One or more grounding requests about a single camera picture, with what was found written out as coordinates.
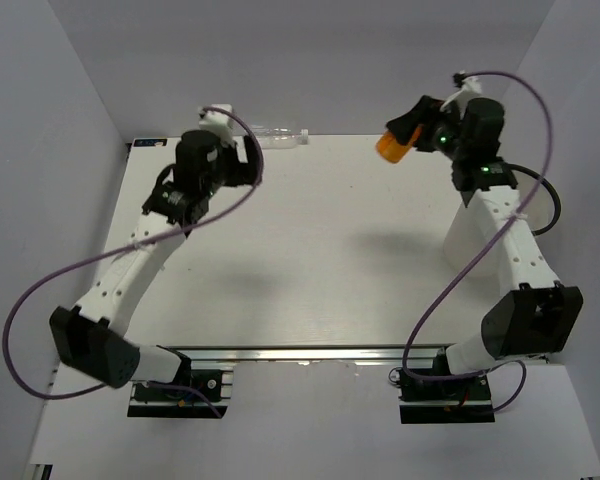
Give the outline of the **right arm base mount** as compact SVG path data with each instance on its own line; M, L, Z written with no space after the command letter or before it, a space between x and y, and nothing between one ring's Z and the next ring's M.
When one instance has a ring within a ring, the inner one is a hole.
M448 382L424 382L401 367L388 374L399 390L403 425L479 424L495 421L491 390L485 376Z

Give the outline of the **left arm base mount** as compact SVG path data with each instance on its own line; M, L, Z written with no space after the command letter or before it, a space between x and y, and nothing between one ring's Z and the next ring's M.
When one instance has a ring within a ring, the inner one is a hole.
M232 396L234 366L226 362L193 362L188 379L174 386L132 386L127 416L148 419L220 420Z

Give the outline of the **orange juice bottle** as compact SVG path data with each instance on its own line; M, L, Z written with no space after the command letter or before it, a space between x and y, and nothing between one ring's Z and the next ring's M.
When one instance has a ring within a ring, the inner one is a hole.
M414 147L421 135L422 128L422 125L418 125L406 144L399 143L395 135L386 130L376 142L375 150L387 162L397 164Z

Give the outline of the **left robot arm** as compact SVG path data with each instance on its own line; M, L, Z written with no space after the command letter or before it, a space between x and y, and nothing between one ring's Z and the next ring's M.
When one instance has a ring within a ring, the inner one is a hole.
M189 359L176 350L127 339L132 316L169 257L207 216L223 187L256 186L262 152L243 138L246 158L235 143L205 130L185 132L175 160L157 176L130 236L127 251L115 254L96 284L70 308L51 315L50 329L62 364L118 389L131 382L156 383L168 398L191 387Z

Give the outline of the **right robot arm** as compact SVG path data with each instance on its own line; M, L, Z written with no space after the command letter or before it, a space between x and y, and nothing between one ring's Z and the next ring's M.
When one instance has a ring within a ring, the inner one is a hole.
M460 104L424 95L407 113L390 120L377 149L399 161L410 149L439 152L451 161L459 209L474 238L474 253L433 302L440 305L476 267L497 276L501 297L479 331L443 349L429 378L433 390L452 399L468 378L503 361L564 350L584 304L579 287L564 284L541 252L524 216L513 164L499 156L505 112L496 100L477 96Z

